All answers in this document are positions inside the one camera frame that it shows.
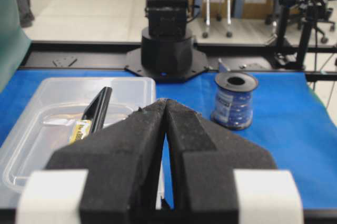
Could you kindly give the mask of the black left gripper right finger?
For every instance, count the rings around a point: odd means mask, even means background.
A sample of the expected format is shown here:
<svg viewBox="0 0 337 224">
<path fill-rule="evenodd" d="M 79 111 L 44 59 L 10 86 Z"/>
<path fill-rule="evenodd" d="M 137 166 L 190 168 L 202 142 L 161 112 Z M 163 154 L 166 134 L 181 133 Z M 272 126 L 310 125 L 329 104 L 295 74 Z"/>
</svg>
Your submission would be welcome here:
<svg viewBox="0 0 337 224">
<path fill-rule="evenodd" d="M 263 147 L 168 100 L 167 139 L 178 223 L 302 223 L 291 173 Z"/>
</svg>

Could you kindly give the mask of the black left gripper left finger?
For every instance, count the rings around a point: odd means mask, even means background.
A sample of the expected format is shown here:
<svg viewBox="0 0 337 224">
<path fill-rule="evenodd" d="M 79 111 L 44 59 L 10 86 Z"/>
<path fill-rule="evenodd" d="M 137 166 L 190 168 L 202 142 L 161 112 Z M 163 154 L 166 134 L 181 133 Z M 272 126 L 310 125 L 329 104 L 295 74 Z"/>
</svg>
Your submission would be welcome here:
<svg viewBox="0 0 337 224">
<path fill-rule="evenodd" d="M 154 209 L 166 100 L 56 150 L 31 174 L 16 223 L 131 223 Z"/>
</svg>

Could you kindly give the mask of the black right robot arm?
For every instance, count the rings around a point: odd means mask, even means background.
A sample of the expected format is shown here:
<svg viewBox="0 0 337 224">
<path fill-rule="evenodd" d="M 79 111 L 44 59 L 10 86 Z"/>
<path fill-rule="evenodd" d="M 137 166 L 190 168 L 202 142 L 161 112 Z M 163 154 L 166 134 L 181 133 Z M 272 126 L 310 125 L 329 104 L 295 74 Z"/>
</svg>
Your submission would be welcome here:
<svg viewBox="0 0 337 224">
<path fill-rule="evenodd" d="M 157 74 L 181 74 L 193 64 L 192 36 L 187 30 L 187 0 L 147 0 L 148 27 L 142 31 L 141 64 Z M 186 113 L 193 131 L 173 127 L 171 145 L 179 151 L 172 161 L 181 170 L 193 222 L 303 223 L 301 198 L 287 170 L 278 170 L 265 149 L 218 127 L 213 146 L 206 133 L 212 122 Z"/>
</svg>

